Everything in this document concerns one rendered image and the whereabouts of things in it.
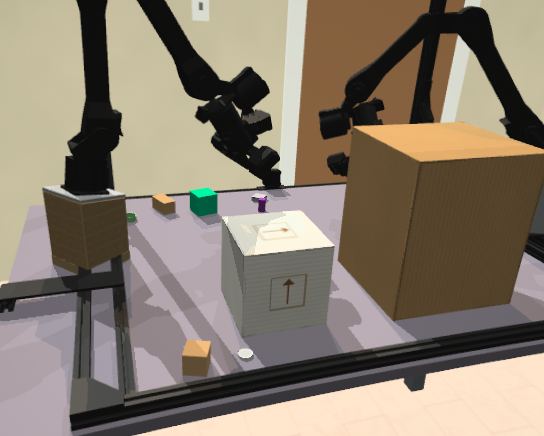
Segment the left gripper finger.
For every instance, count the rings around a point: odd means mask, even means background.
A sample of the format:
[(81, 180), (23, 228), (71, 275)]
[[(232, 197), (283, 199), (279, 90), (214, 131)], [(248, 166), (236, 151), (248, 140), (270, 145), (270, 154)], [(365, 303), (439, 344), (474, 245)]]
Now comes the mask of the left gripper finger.
[(335, 167), (336, 167), (337, 171), (339, 172), (339, 174), (341, 176), (345, 176), (345, 174), (346, 174), (346, 177), (347, 177), (347, 171), (348, 171), (348, 163), (347, 162), (337, 164), (337, 165), (335, 165)]

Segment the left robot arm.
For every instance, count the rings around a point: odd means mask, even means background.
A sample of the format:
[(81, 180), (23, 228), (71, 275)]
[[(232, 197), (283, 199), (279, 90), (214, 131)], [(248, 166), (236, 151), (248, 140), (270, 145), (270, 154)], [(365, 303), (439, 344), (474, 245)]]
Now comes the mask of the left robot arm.
[[(499, 121), (506, 125), (509, 138), (544, 149), (544, 124), (526, 105), (510, 76), (495, 46), (488, 13), (483, 8), (471, 7), (474, 8), (465, 7), (459, 12), (421, 14), (374, 62), (351, 76), (345, 87), (346, 102), (342, 101), (344, 104), (340, 107), (319, 111), (323, 139), (347, 135), (351, 129), (351, 117), (353, 126), (364, 122), (383, 125), (382, 119), (377, 119), (377, 112), (384, 110), (383, 101), (374, 97), (363, 102), (413, 48), (427, 35), (437, 33), (458, 34), (478, 56), (504, 108), (505, 117)], [(361, 104), (353, 108), (357, 103)]]

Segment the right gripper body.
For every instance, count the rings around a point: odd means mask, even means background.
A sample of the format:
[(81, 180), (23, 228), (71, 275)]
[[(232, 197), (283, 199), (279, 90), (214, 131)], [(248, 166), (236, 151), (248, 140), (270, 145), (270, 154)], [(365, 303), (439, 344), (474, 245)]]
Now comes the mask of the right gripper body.
[(236, 158), (242, 155), (250, 156), (246, 161), (246, 167), (259, 178), (280, 161), (280, 156), (277, 151), (268, 146), (255, 147), (253, 145), (255, 142), (252, 141), (247, 131), (248, 127), (248, 123), (241, 119), (239, 126), (233, 131), (226, 134), (215, 132), (220, 139), (214, 134), (211, 143), (218, 151), (221, 152), (223, 149)]

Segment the green block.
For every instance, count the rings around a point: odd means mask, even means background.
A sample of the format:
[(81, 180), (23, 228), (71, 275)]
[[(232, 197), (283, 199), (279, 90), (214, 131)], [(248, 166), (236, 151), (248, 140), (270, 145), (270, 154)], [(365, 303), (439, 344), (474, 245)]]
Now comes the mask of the green block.
[(209, 188), (190, 191), (190, 210), (197, 216), (217, 213), (218, 194)]

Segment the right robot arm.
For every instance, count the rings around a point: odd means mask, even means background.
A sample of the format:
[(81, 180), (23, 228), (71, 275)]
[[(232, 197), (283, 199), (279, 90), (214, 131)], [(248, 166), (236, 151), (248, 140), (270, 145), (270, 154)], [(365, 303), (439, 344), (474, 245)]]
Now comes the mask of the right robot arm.
[[(81, 131), (67, 142), (72, 155), (65, 156), (65, 184), (60, 187), (75, 196), (106, 195), (110, 194), (106, 157), (118, 146), (119, 135), (123, 137), (122, 113), (113, 110), (110, 102), (105, 16), (108, 0), (76, 1), (86, 99)], [(137, 2), (172, 56), (185, 92), (192, 98), (209, 101), (198, 106), (196, 119), (203, 124), (210, 121), (219, 134), (233, 131), (242, 119), (249, 125), (247, 131), (253, 142), (259, 139), (257, 135), (273, 129), (271, 115), (252, 108), (270, 93), (265, 80), (252, 67), (246, 66), (231, 84), (221, 82), (194, 50), (165, 0)], [(218, 95), (222, 96), (216, 98)], [(235, 107), (242, 110), (241, 117)]]

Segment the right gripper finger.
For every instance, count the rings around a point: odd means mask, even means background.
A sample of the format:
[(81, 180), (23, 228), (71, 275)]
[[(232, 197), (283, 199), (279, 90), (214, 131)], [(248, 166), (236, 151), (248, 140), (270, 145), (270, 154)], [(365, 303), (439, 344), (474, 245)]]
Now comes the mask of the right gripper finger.
[(270, 184), (272, 182), (272, 174), (271, 169), (262, 177), (259, 177), (259, 179), (263, 180), (264, 182)]
[[(219, 151), (220, 152), (220, 151)], [(236, 162), (237, 164), (241, 165), (242, 167), (244, 167), (245, 169), (247, 169), (246, 167), (246, 161), (247, 161), (247, 155), (242, 155), (240, 156), (239, 158), (236, 158), (235, 156), (233, 156), (232, 154), (230, 154), (229, 152), (226, 152), (225, 150), (222, 149), (222, 151), (220, 152), (222, 153), (223, 155), (225, 155), (226, 157), (230, 158), (231, 160), (233, 160), (234, 162)], [(247, 169), (248, 170), (248, 169)]]

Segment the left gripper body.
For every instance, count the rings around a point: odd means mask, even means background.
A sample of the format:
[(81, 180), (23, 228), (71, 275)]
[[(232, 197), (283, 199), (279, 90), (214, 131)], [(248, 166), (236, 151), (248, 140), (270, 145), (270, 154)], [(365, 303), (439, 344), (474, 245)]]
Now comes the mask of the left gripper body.
[[(371, 124), (373, 124), (373, 122), (364, 122), (364, 123), (358, 124), (357, 126), (367, 126)], [(347, 163), (349, 162), (349, 156), (346, 157), (344, 152), (329, 155), (327, 158), (327, 165), (334, 175), (339, 174), (339, 172), (335, 168), (335, 165), (344, 163), (344, 162), (347, 162)]]

